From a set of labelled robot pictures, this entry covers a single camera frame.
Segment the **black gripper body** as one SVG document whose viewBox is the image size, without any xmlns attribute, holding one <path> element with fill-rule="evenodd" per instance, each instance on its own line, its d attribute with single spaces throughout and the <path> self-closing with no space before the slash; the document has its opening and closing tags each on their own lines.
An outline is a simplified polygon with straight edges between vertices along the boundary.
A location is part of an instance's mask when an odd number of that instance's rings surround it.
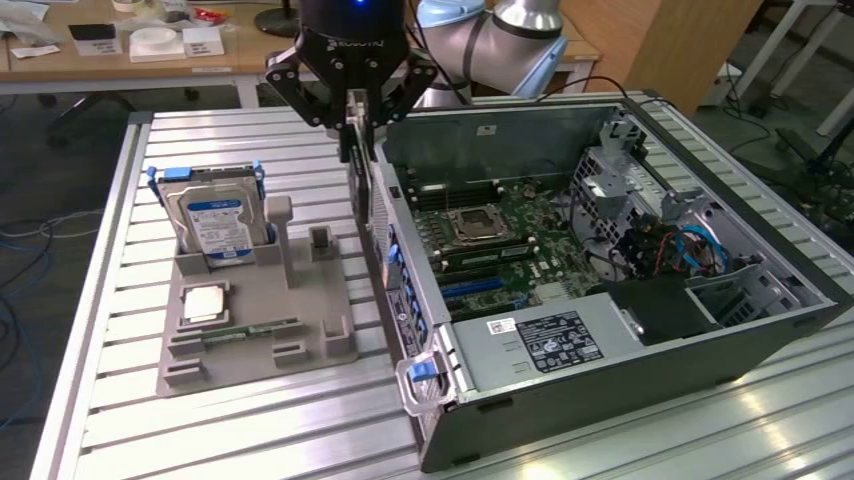
<svg viewBox="0 0 854 480">
<path fill-rule="evenodd" d="M 384 84 L 408 56 L 400 1 L 302 1 L 296 56 L 321 89 L 305 98 L 322 119 L 341 119 L 346 93 L 366 95 L 368 117 L 388 119 Z"/>
</svg>

